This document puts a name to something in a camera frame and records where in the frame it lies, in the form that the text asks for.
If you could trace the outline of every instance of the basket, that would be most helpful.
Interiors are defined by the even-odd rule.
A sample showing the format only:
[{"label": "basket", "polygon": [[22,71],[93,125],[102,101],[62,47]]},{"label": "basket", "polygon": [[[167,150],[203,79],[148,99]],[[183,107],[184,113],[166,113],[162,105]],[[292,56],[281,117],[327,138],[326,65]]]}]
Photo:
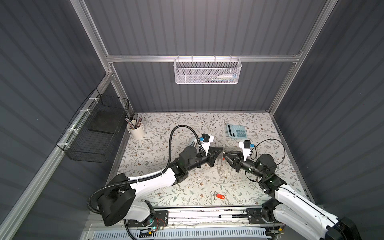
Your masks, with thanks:
[{"label": "basket", "polygon": [[127,126],[128,108],[128,99],[98,95],[84,110],[66,143],[57,146],[71,160],[113,162]]},{"label": "basket", "polygon": [[175,82],[177,84],[236,84],[238,83],[241,61],[179,61],[175,58]]}]

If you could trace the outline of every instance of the red object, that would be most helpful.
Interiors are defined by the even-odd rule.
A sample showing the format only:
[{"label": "red object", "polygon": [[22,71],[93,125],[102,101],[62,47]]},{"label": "red object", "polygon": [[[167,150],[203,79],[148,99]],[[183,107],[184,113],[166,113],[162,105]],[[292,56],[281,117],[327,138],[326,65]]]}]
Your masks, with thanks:
[{"label": "red object", "polygon": [[224,195],[221,195],[221,194],[216,194],[216,197],[220,198],[220,199],[224,199],[225,196]]}]

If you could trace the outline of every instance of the white mesh basket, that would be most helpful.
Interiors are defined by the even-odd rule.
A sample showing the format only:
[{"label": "white mesh basket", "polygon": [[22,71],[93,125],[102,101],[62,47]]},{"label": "white mesh basket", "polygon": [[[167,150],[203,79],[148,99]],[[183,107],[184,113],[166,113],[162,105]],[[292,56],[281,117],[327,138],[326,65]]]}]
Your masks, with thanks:
[{"label": "white mesh basket", "polygon": [[236,84],[238,83],[241,61],[179,61],[175,58],[175,82],[177,84]]}]

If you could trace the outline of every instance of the black wire basket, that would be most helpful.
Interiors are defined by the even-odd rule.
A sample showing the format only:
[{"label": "black wire basket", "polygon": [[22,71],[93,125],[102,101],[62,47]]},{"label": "black wire basket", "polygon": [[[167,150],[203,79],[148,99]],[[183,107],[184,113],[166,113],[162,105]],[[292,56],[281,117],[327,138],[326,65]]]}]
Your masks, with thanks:
[{"label": "black wire basket", "polygon": [[82,111],[84,114],[70,130],[66,143],[57,142],[57,146],[71,160],[113,162],[127,126],[128,99],[99,94],[90,107]]}]

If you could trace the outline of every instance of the leaf pattern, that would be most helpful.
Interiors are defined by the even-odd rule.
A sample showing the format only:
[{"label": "leaf pattern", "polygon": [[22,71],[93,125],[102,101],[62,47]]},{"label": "leaf pattern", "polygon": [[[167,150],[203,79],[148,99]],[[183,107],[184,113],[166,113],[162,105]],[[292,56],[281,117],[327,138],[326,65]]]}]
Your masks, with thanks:
[{"label": "leaf pattern", "polygon": [[[211,146],[224,147],[226,151],[240,151],[238,141],[228,136],[227,123],[243,125],[251,143],[276,138],[271,117],[267,113],[145,113],[143,125],[146,135],[143,139],[130,138],[120,164],[119,173],[127,177],[139,176],[161,170],[168,161],[169,133],[176,126],[191,126],[200,136],[209,133],[215,136]],[[187,146],[193,134],[186,128],[178,128],[172,136],[172,160]],[[257,147],[257,154],[268,153],[278,163],[283,157],[283,147],[277,141],[267,141]],[[297,192],[304,193],[288,156],[278,166],[276,173]],[[189,172],[183,182],[147,193],[141,199],[149,200],[152,205],[261,205],[270,197],[260,190],[257,183],[249,181],[244,171],[237,173],[227,162],[223,162],[220,173],[218,164]]]}]

